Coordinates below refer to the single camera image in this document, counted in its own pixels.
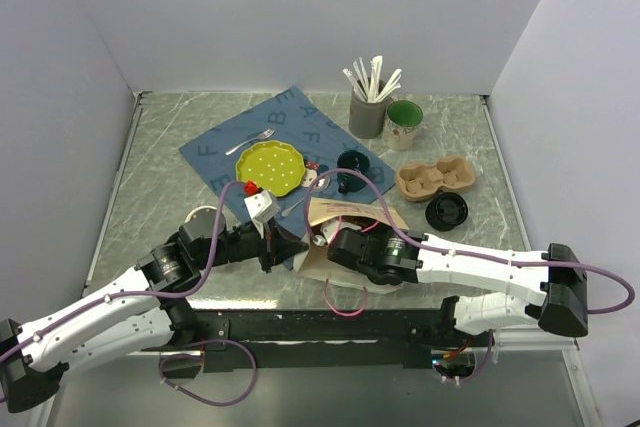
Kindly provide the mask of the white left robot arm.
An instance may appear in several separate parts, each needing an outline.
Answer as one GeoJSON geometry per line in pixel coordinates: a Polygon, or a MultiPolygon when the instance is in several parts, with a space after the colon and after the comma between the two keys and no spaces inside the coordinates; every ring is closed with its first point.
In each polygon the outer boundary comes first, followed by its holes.
{"type": "Polygon", "coordinates": [[[261,269],[307,251],[308,244],[268,221],[227,228],[206,207],[105,287],[36,321],[1,323],[1,401],[11,413],[54,396],[63,382],[128,353],[185,349],[198,336],[188,301],[211,268],[258,259],[261,269]]]}

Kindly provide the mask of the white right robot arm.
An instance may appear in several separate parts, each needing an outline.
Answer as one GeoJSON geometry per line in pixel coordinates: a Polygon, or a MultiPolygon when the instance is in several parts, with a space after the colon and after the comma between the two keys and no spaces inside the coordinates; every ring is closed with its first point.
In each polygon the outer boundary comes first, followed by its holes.
{"type": "Polygon", "coordinates": [[[441,283],[484,290],[482,296],[455,297],[451,312],[439,318],[438,336],[448,345],[521,325],[563,337],[588,333],[587,275],[564,244],[519,252],[388,226],[368,232],[346,227],[329,245],[327,257],[376,285],[441,283]]]}

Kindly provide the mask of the kraft paper cakes bag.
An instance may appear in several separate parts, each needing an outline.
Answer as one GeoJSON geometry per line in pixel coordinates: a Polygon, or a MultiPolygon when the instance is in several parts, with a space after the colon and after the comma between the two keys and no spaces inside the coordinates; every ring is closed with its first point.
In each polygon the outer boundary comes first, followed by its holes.
{"type": "Polygon", "coordinates": [[[355,311],[340,311],[329,300],[330,285],[361,290],[366,295],[384,295],[400,289],[398,285],[375,284],[367,277],[381,259],[378,251],[384,248],[386,229],[390,226],[381,207],[313,198],[307,219],[312,233],[305,234],[303,240],[309,244],[309,250],[295,257],[293,270],[301,277],[323,283],[324,301],[334,314],[358,316],[366,309],[368,299],[364,298],[355,311]],[[343,225],[334,241],[327,246],[316,246],[313,237],[320,225],[336,217],[342,218],[343,225]]]}

